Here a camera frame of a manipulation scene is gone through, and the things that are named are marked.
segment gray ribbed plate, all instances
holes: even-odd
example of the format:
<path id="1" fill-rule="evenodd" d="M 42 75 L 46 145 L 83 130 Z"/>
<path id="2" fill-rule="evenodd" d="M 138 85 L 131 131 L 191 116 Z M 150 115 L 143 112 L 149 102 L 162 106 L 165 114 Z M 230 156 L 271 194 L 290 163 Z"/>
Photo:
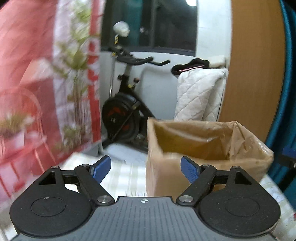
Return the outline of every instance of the gray ribbed plate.
<path id="1" fill-rule="evenodd" d="M 99 207 L 89 221 L 64 236 L 38 239 L 18 235 L 13 241 L 238 241 L 206 227 L 190 207 L 175 205 L 169 197 L 120 197 Z M 248 241 L 274 241 L 271 235 Z"/>

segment exercise bike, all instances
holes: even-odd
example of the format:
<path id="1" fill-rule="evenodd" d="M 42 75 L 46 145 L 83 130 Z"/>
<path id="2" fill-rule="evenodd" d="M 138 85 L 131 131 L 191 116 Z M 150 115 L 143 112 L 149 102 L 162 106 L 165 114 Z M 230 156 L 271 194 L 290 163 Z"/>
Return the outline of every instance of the exercise bike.
<path id="1" fill-rule="evenodd" d="M 163 66 L 170 63 L 170 60 L 158 63 L 153 61 L 153 57 L 135 58 L 119 45 L 109 47 L 109 50 L 116 55 L 118 62 L 126 64 L 126 68 L 124 74 L 118 76 L 121 81 L 119 92 L 106 100 L 102 107 L 102 121 L 108 133 L 102 147 L 105 149 L 114 142 L 120 142 L 148 152 L 147 119 L 154 115 L 135 93 L 139 78 L 134 78 L 133 85 L 128 83 L 130 72 L 132 66 L 146 63 Z"/>

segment printed plant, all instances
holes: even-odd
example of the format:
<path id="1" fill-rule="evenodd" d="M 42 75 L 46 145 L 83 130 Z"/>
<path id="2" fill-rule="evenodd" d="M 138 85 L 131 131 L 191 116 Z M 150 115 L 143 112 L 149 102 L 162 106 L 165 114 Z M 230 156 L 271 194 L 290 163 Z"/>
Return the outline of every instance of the printed plant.
<path id="1" fill-rule="evenodd" d="M 0 120 L 0 135 L 9 138 L 24 130 L 32 124 L 34 118 L 24 113 L 8 114 L 5 119 Z"/>
<path id="2" fill-rule="evenodd" d="M 52 63 L 52 68 L 71 87 L 67 95 L 67 103 L 73 104 L 73 111 L 68 115 L 75 124 L 63 127 L 63 142 L 56 147 L 62 151 L 70 151 L 86 141 L 90 130 L 87 127 L 89 113 L 86 105 L 88 86 L 92 84 L 87 78 L 88 46 L 91 9 L 80 1 L 73 7 L 74 17 L 71 20 L 70 39 L 57 43 L 60 49 L 58 59 Z"/>

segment silver bolt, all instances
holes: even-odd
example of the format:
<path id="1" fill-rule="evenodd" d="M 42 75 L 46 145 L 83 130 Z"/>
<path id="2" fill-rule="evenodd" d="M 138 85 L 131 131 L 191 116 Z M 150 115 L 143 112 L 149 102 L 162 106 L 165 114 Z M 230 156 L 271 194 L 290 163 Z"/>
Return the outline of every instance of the silver bolt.
<path id="1" fill-rule="evenodd" d="M 108 195 L 99 196 L 97 198 L 97 201 L 100 203 L 109 203 L 112 200 L 112 198 Z"/>
<path id="2" fill-rule="evenodd" d="M 184 203 L 189 203 L 189 202 L 193 201 L 193 197 L 191 197 L 189 195 L 183 195 L 183 196 L 179 197 L 179 201 L 184 202 Z"/>

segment white quilted blanket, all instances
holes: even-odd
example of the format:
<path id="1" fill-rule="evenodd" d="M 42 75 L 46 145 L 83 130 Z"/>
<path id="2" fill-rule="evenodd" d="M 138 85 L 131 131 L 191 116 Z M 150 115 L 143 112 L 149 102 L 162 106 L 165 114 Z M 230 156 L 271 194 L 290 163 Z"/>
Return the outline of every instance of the white quilted blanket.
<path id="1" fill-rule="evenodd" d="M 175 121 L 216 121 L 228 76 L 226 68 L 193 69 L 178 78 Z"/>

